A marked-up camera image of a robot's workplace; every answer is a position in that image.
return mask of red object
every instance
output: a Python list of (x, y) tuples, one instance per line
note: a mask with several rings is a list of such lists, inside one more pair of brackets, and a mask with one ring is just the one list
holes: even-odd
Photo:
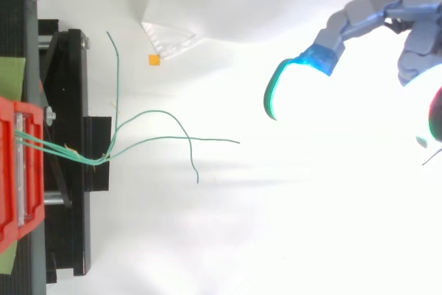
[(25, 147), (26, 218), (19, 227), (15, 169), (15, 113), (25, 115), (24, 131), (43, 139), (43, 110), (0, 97), (0, 253), (44, 220), (43, 151)]

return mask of green tape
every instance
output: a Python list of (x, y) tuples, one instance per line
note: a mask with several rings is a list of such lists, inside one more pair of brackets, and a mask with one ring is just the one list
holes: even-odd
[(14, 267), (15, 253), (17, 252), (17, 241), (15, 241), (5, 252), (0, 254), (0, 274), (11, 274)]
[[(21, 100), (25, 62), (25, 58), (0, 57), (0, 96)], [(12, 273), (16, 252), (17, 241), (0, 254), (0, 274)]]
[(21, 100), (25, 58), (0, 57), (0, 96)]

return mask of orange object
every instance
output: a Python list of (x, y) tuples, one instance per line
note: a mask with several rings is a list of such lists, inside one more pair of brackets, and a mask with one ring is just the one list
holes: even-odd
[(149, 65), (159, 66), (161, 63), (160, 55), (149, 55)]
[[(43, 151), (20, 146), (23, 147), (21, 155), (25, 166), (20, 175), (17, 168), (19, 145), (15, 143), (14, 135), (20, 115), (24, 131), (42, 140), (43, 114), (43, 110), (35, 105), (0, 97), (0, 253), (44, 220)], [(20, 176), (21, 193), (17, 178)], [(20, 207), (24, 212), (21, 225)]]

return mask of green wire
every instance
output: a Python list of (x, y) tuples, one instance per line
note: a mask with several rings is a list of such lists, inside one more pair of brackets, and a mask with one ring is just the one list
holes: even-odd
[[(236, 144), (239, 144), (239, 142), (237, 142), (237, 141), (234, 141), (234, 140), (226, 140), (226, 139), (222, 139), (222, 138), (200, 138), (200, 137), (181, 137), (181, 136), (160, 136), (160, 137), (148, 138), (148, 139), (146, 139), (146, 140), (142, 140), (142, 141), (140, 141), (140, 142), (138, 142), (138, 143), (132, 144), (132, 145), (130, 145), (129, 147), (125, 148), (124, 150), (120, 151), (119, 153), (116, 153), (116, 154), (113, 155), (112, 157), (107, 157), (106, 160), (104, 160), (103, 162), (101, 162), (101, 161), (98, 162), (98, 160), (96, 160), (96, 163), (94, 162), (94, 163), (87, 163), (87, 164), (89, 164), (89, 165), (91, 165), (91, 166), (99, 166), (99, 165), (101, 165), (101, 164), (104, 164), (105, 162), (108, 162), (108, 161), (114, 160), (116, 157), (120, 156), (121, 154), (127, 152), (128, 150), (130, 150), (130, 149), (132, 149), (132, 148), (135, 148), (136, 146), (138, 146), (138, 145), (140, 145), (140, 144), (143, 144), (143, 143), (146, 143), (146, 142), (151, 142), (151, 141), (157, 141), (157, 140), (169, 140), (169, 139), (172, 139), (172, 140), (195, 140), (195, 141), (230, 142), (230, 143), (236, 143)], [(29, 146), (29, 147), (31, 147), (31, 148), (33, 148), (33, 149), (36, 149), (36, 150), (40, 150), (40, 151), (47, 152), (47, 153), (52, 153), (53, 155), (59, 155), (60, 157), (64, 157), (64, 158), (66, 158), (66, 159), (70, 159), (70, 160), (72, 160), (73, 162), (81, 162), (81, 160), (77, 157), (77, 154), (75, 154), (75, 153), (74, 153), (74, 156), (70, 157), (70, 156), (64, 155), (64, 154), (62, 154), (62, 153), (58, 153), (58, 152), (56, 152), (56, 151), (53, 151), (53, 150), (49, 150), (49, 149), (43, 148), (43, 147), (41, 147), (41, 146), (39, 146), (39, 145), (35, 145), (35, 144), (27, 143), (27, 142), (22, 142), (22, 141), (20, 141), (20, 143), (23, 144), (24, 146)]]
[[(166, 111), (161, 111), (161, 110), (150, 110), (150, 111), (144, 111), (141, 112), (139, 114), (137, 114), (135, 117), (132, 117), (131, 119), (125, 121), (123, 124), (121, 124), (120, 126), (118, 126), (118, 112), (119, 112), (119, 53), (118, 53), (118, 49), (117, 46), (115, 45), (115, 42), (113, 41), (113, 38), (111, 37), (111, 34), (109, 34), (109, 32), (106, 32), (109, 36), (110, 41), (112, 42), (112, 45), (115, 49), (115, 53), (117, 55), (117, 105), (116, 105), (116, 110), (115, 110), (115, 132), (112, 136), (112, 140), (110, 141), (109, 144), (109, 148), (107, 150), (107, 152), (105, 154), (103, 154), (103, 157), (93, 160), (93, 159), (89, 159), (89, 158), (85, 158), (84, 156), (78, 154), (76, 151), (72, 150), (72, 149), (68, 149), (67, 147), (63, 147), (63, 146), (59, 146), (58, 144), (54, 144), (51, 142), (47, 142), (44, 140), (40, 140), (37, 137), (34, 137), (32, 135), (29, 135), (27, 133), (24, 133), (22, 131), (15, 131), (15, 136), (17, 137), (16, 141), (18, 143), (23, 144), (24, 146), (29, 146), (31, 148), (46, 152), (46, 153), (51, 153), (53, 155), (57, 155), (59, 157), (62, 158), (66, 158), (68, 160), (72, 160), (73, 162), (80, 162), (82, 164), (87, 164), (87, 165), (91, 165), (91, 166), (98, 166), (101, 165), (105, 162), (109, 162), (111, 160), (113, 160), (114, 158), (118, 157), (119, 155), (127, 152), (128, 150), (146, 143), (146, 142), (151, 142), (151, 141), (156, 141), (156, 140), (165, 140), (165, 139), (174, 139), (174, 140), (188, 140), (189, 141), (189, 148), (190, 148), (190, 159), (191, 159), (191, 165), (193, 167), (193, 170), (196, 173), (197, 176), (197, 183), (200, 181), (200, 174), (198, 173), (198, 170), (196, 169), (194, 163), (193, 163), (193, 147), (192, 147), (192, 140), (199, 140), (199, 141), (218, 141), (218, 142), (231, 142), (231, 143), (236, 143), (239, 144), (239, 142), (233, 141), (233, 140), (226, 140), (226, 139), (216, 139), (216, 138), (199, 138), (199, 137), (189, 137), (189, 135), (187, 134), (186, 130), (184, 129), (184, 127), (181, 125), (181, 122), (171, 113), (166, 112)], [(115, 147), (115, 143), (117, 140), (117, 134), (119, 132), (120, 129), (122, 129), (124, 126), (126, 126), (127, 124), (131, 123), (132, 121), (136, 120), (138, 117), (144, 115), (144, 114), (148, 114), (148, 113), (162, 113), (165, 115), (168, 115), (169, 117), (172, 117), (180, 126), (180, 128), (182, 129), (182, 131), (184, 132), (184, 134), (186, 135), (186, 137), (180, 137), (180, 136), (162, 136), (162, 137), (154, 137), (154, 138), (149, 138), (146, 140), (142, 140), (138, 143), (132, 144), (129, 147), (125, 148), (124, 150), (120, 151), (119, 153), (116, 153), (115, 155), (113, 155), (111, 157), (111, 152), (113, 151), (114, 147)]]
[(118, 48), (115, 45), (115, 42), (113, 41), (113, 38), (109, 31), (106, 31), (106, 34), (108, 34), (110, 41), (112, 42), (113, 48), (115, 50), (115, 53), (117, 54), (117, 105), (115, 106), (117, 112), (115, 113), (115, 131), (117, 131), (118, 127), (118, 110), (119, 110), (119, 53)]

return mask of small orange cube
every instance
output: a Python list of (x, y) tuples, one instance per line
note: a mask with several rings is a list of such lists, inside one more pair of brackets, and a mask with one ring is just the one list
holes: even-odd
[(159, 66), (160, 60), (160, 55), (149, 55), (149, 65), (151, 66)]

